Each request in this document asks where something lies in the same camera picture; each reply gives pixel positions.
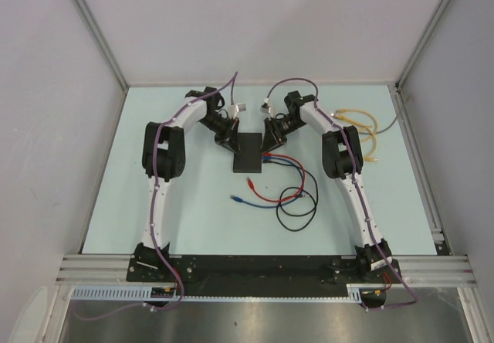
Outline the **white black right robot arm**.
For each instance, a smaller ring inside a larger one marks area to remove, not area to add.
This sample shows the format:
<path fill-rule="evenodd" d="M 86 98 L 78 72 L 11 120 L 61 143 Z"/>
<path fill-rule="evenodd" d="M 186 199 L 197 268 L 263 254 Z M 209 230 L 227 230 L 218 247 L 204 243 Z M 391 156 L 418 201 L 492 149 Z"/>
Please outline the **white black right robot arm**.
<path fill-rule="evenodd" d="M 383 272 L 397 273 L 391 249 L 379 230 L 364 192 L 364 158 L 359 133 L 354 126 L 342 127 L 316 104 L 314 95 L 288 93 L 284 98 L 287 114 L 264 120 L 261 153 L 269 155 L 287 142 L 287 135 L 308 125 L 321 138 L 321 160 L 328 178 L 337 184 L 350 213 L 357 254 L 356 272 L 365 282 L 374 282 Z"/>

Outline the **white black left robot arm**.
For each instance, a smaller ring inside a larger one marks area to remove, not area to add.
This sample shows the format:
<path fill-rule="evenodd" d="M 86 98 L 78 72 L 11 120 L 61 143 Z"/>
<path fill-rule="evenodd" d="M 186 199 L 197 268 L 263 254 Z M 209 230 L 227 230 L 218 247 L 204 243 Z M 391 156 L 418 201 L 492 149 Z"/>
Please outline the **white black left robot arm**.
<path fill-rule="evenodd" d="M 150 208 L 141 245 L 148 249 L 165 249 L 171 242 L 166 230 L 171 216 L 167 208 L 171 202 L 171 188 L 186 165 L 185 135 L 197 123 L 212 131 L 217 145 L 231 153 L 241 152 L 239 143 L 239 113 L 244 104 L 231 103 L 227 114 L 220 111 L 224 99 L 220 91 L 207 87 L 203 91 L 191 90 L 186 103 L 162 123 L 150 122 L 145 128 L 142 167 L 149 178 Z"/>

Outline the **black network switch box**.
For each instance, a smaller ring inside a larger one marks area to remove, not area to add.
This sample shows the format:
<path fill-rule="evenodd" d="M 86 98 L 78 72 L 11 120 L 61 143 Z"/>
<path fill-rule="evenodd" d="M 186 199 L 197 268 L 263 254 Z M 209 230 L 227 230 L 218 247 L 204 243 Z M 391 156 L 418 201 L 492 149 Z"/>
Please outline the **black network switch box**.
<path fill-rule="evenodd" d="M 260 174 L 262 172 L 261 144 L 261 133 L 240 133 L 240 154 L 234 155 L 232 171 L 238 174 Z"/>

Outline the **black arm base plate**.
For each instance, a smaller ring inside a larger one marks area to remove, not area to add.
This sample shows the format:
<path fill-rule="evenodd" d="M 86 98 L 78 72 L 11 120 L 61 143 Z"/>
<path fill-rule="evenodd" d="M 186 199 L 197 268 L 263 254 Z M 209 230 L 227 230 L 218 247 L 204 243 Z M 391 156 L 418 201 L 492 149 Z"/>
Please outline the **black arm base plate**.
<path fill-rule="evenodd" d="M 330 298 L 347 297 L 350 284 L 374 293 L 382 302 L 386 289 L 398 282 L 398 261 L 369 270 L 360 256 L 175 255 L 138 245 L 131 255 L 126 280 L 160 284 L 160 296 L 171 287 L 187 297 L 206 298 Z"/>

